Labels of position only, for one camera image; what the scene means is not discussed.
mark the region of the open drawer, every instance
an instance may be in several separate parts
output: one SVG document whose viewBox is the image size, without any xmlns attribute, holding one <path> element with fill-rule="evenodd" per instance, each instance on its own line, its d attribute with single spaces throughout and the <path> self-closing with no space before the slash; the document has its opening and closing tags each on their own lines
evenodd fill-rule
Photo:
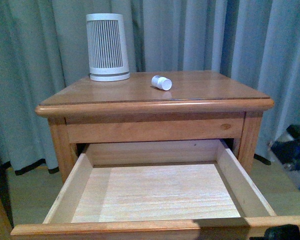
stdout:
<svg viewBox="0 0 300 240">
<path fill-rule="evenodd" d="M 43 224 L 13 239 L 249 239 L 276 216 L 233 153 L 214 140 L 90 144 Z"/>
</svg>

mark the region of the wooden nightstand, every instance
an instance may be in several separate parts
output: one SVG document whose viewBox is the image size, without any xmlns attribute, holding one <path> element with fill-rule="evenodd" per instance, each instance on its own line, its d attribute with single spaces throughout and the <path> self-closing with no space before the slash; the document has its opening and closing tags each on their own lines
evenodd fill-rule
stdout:
<svg viewBox="0 0 300 240">
<path fill-rule="evenodd" d="M 170 78 L 163 91 L 154 75 Z M 263 111 L 273 100 L 212 71 L 139 72 L 116 82 L 75 82 L 37 108 L 48 118 L 65 181 L 78 156 L 77 144 L 234 139 L 233 152 L 249 173 Z"/>
<path fill-rule="evenodd" d="M 151 87 L 154 75 L 171 90 Z M 249 239 L 300 227 L 300 216 L 276 216 L 247 174 L 273 105 L 212 71 L 79 80 L 36 108 L 66 182 L 44 223 L 16 226 L 12 237 Z M 233 152 L 219 139 L 233 139 Z"/>
</svg>

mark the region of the grey curtain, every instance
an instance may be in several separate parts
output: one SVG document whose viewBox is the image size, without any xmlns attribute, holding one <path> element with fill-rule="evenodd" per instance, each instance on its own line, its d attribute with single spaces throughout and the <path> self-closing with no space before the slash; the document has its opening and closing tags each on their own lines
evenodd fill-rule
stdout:
<svg viewBox="0 0 300 240">
<path fill-rule="evenodd" d="M 300 124 L 300 0 L 0 0 L 0 158 L 58 164 L 34 108 L 89 73 L 86 14 L 124 17 L 131 72 L 213 70 L 270 95 L 257 153 Z"/>
</svg>

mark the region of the air purifier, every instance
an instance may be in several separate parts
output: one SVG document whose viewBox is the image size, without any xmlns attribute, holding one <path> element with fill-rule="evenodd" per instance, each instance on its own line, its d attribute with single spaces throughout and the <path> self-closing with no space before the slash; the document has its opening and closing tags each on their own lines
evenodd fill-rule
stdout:
<svg viewBox="0 0 300 240">
<path fill-rule="evenodd" d="M 86 16 L 90 79 L 99 82 L 130 77 L 124 18 L 121 14 Z"/>
</svg>

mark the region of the white bottle cap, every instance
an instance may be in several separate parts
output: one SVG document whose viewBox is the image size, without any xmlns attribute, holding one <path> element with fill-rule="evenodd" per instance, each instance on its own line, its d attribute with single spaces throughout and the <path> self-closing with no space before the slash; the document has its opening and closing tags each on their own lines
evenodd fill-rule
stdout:
<svg viewBox="0 0 300 240">
<path fill-rule="evenodd" d="M 172 87 L 172 81 L 164 76 L 156 75 L 152 78 L 151 84 L 158 89 L 168 91 Z"/>
</svg>

